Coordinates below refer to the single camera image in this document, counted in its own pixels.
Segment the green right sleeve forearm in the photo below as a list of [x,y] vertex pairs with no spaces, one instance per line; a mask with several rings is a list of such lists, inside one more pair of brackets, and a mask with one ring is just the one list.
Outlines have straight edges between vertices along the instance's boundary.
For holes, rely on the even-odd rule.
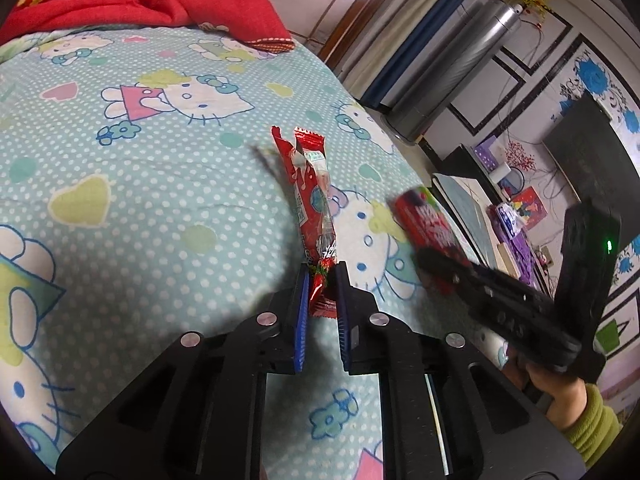
[[605,405],[599,389],[586,385],[587,404],[576,422],[562,431],[568,442],[591,468],[612,445],[622,425],[616,414]]

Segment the right hand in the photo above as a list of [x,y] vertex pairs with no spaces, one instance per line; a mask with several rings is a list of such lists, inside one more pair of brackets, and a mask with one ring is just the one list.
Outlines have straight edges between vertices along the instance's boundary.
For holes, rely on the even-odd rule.
[[588,403],[584,381],[578,377],[558,374],[546,370],[535,363],[518,362],[518,352],[509,347],[506,350],[508,360],[502,369],[503,374],[522,390],[529,382],[543,393],[551,396],[547,418],[561,431],[567,430],[578,421]]

